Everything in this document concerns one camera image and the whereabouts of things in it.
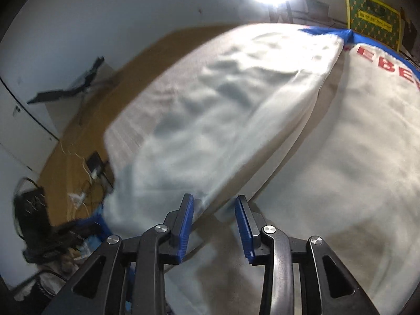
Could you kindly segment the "dark plant pot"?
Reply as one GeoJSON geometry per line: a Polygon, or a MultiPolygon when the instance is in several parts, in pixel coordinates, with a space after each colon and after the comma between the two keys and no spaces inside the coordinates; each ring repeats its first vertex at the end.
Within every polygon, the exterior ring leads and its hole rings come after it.
{"type": "Polygon", "coordinates": [[[308,15],[314,19],[327,19],[330,5],[319,0],[305,0],[308,15]]]}

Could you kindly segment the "white and blue jacket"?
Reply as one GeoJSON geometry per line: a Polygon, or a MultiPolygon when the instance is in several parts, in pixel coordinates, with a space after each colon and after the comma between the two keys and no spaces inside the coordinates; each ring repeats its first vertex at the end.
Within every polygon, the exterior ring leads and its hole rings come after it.
{"type": "Polygon", "coordinates": [[[323,237],[380,314],[419,284],[419,70],[352,31],[266,33],[208,63],[105,199],[141,235],[195,198],[187,259],[165,275],[176,314],[257,314],[233,199],[293,237],[323,237]]]}

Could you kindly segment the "yellow green storage box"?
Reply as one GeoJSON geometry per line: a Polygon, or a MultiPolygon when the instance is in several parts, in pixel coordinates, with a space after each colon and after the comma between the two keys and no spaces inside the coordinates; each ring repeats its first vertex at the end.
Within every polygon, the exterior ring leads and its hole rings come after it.
{"type": "Polygon", "coordinates": [[[399,52],[402,20],[397,9],[382,0],[345,0],[347,28],[399,52]]]}

